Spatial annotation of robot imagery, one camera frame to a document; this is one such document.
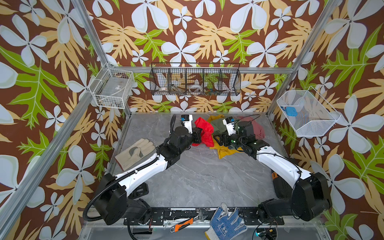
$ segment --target white wire basket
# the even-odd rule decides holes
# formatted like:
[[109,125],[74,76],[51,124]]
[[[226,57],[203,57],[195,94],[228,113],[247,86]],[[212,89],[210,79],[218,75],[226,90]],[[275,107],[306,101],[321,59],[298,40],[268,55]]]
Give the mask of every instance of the white wire basket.
[[106,69],[96,76],[99,83],[92,91],[97,106],[124,109],[134,83],[133,72],[120,69]]
[[[277,100],[277,104],[298,137],[324,136],[341,117],[341,114],[321,94],[316,92],[316,95],[322,99],[322,103],[310,90],[316,92],[313,87],[308,90],[290,90]],[[286,107],[293,107],[297,115],[287,114]]]

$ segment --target robotic arm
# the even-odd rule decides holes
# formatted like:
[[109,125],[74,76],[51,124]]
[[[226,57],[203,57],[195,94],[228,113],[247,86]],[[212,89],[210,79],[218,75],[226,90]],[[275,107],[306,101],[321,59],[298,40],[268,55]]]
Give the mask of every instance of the robotic arm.
[[[149,159],[114,177],[106,174],[102,178],[95,196],[84,209],[83,218],[86,221],[103,219],[110,225],[124,217],[135,219],[141,224],[149,220],[150,206],[142,199],[132,200],[127,196],[150,177],[175,164],[192,143],[201,143],[202,129],[192,128],[192,115],[182,115],[180,120],[183,126],[173,129],[175,118],[174,115],[171,120],[169,137],[156,147],[156,153]],[[223,123],[227,132],[219,135],[219,139],[214,136],[221,146],[241,147],[244,153],[279,174],[293,189],[290,199],[271,199],[261,203],[258,206],[260,222],[281,215],[293,215],[293,211],[299,218],[309,221],[332,206],[323,175],[311,174],[277,153],[268,143],[256,140],[250,122],[239,122],[235,127],[234,119],[229,117]],[[100,217],[88,217],[92,205]]]

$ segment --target glove cuff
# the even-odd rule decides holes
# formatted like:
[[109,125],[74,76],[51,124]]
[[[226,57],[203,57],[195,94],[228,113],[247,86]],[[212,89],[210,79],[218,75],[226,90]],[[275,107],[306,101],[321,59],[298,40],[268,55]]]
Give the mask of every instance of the glove cuff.
[[220,240],[212,227],[205,231],[205,237],[208,240]]

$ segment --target floral wallpaper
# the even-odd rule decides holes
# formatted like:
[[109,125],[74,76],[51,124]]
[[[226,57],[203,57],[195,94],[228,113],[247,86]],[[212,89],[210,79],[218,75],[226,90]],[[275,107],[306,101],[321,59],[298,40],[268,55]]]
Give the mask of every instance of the floral wallpaper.
[[[0,0],[0,211],[100,69],[69,0]],[[123,113],[91,103],[7,239],[77,239]]]
[[[289,67],[319,17],[318,0],[84,1],[115,66],[218,63]],[[243,74],[237,96],[152,96],[149,74],[135,74],[132,111],[266,111],[285,74]],[[227,91],[233,92],[230,86]]]
[[341,2],[290,85],[342,115],[325,136],[296,137],[278,108],[271,116],[287,152],[328,179],[334,240],[384,239],[383,14],[382,0]]

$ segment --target work glove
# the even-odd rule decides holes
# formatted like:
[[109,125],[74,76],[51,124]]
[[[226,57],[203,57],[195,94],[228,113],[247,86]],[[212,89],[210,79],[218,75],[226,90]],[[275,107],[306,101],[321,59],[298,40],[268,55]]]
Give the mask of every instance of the work glove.
[[213,215],[210,228],[205,232],[208,240],[231,240],[235,236],[245,232],[247,226],[241,223],[242,218],[239,217],[239,210],[228,216],[228,207],[225,203],[218,207]]
[[148,139],[141,138],[131,147],[115,156],[123,171],[127,171],[135,163],[155,150],[155,146]]

